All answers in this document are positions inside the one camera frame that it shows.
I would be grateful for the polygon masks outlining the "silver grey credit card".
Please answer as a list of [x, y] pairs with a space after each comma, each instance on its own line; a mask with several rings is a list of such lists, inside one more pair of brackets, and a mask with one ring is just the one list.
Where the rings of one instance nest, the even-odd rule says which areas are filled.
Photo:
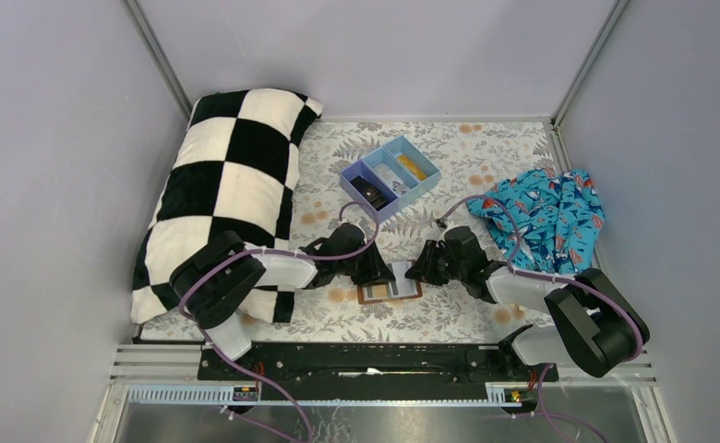
[[418, 295], [417, 282], [406, 279], [405, 272], [412, 266], [412, 261], [395, 261], [389, 264], [394, 276], [390, 283], [390, 294], [394, 297], [406, 297]]

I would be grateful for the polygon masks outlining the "brown leather card holder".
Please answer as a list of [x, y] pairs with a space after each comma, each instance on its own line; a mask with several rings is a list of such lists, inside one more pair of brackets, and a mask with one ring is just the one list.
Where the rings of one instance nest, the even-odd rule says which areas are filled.
[[421, 282], [405, 277], [406, 272], [413, 265], [413, 260], [400, 260], [389, 263], [387, 268], [392, 274], [393, 280], [357, 287], [358, 303], [360, 305], [373, 305], [421, 298], [423, 296]]

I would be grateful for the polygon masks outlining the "blue compartment organizer box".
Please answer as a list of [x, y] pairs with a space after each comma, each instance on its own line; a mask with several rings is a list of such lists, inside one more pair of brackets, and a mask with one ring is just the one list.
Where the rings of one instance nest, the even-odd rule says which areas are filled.
[[[425, 181], [418, 181], [398, 162], [397, 157], [401, 154], [412, 159], [427, 174]], [[356, 176], [365, 178], [390, 200], [390, 204], [380, 211], [371, 206], [366, 209], [369, 216], [384, 222], [434, 189], [441, 179], [441, 171], [408, 138], [398, 136], [351, 163], [339, 174], [340, 185], [351, 199], [368, 204], [351, 185]]]

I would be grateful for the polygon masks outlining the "orange credit card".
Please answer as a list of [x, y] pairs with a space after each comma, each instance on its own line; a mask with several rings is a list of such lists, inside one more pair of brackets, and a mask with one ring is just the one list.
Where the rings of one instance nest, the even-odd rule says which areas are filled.
[[418, 181], [422, 182], [427, 179], [427, 174], [408, 156], [401, 154], [397, 157], [397, 160]]

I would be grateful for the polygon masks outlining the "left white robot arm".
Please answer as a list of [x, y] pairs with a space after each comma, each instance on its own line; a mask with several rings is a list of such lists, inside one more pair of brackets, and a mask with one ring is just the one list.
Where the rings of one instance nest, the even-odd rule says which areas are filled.
[[314, 289], [337, 276], [348, 276], [361, 287], [395, 280], [375, 240], [345, 222], [330, 236], [292, 251], [222, 233], [176, 268], [170, 285], [180, 298], [178, 309], [197, 324], [216, 354], [235, 361], [252, 346], [236, 311], [254, 289]]

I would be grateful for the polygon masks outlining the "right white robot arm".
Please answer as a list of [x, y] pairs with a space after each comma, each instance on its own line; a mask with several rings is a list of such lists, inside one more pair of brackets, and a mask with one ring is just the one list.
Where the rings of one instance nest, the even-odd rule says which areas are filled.
[[556, 275], [513, 268], [489, 259], [466, 226], [426, 241], [406, 276], [437, 286], [458, 281], [484, 302], [548, 314], [550, 325], [520, 327], [498, 342], [526, 366], [574, 364], [600, 378], [636, 359], [650, 339], [646, 323], [600, 269]]

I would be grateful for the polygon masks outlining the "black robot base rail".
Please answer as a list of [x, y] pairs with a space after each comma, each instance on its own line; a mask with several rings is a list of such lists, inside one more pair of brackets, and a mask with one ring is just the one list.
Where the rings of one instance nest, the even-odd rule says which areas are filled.
[[477, 344], [255, 342], [232, 368], [204, 349], [200, 381], [248, 381], [254, 372], [298, 401], [483, 401], [486, 384], [532, 389], [556, 369], [525, 365], [510, 347]]

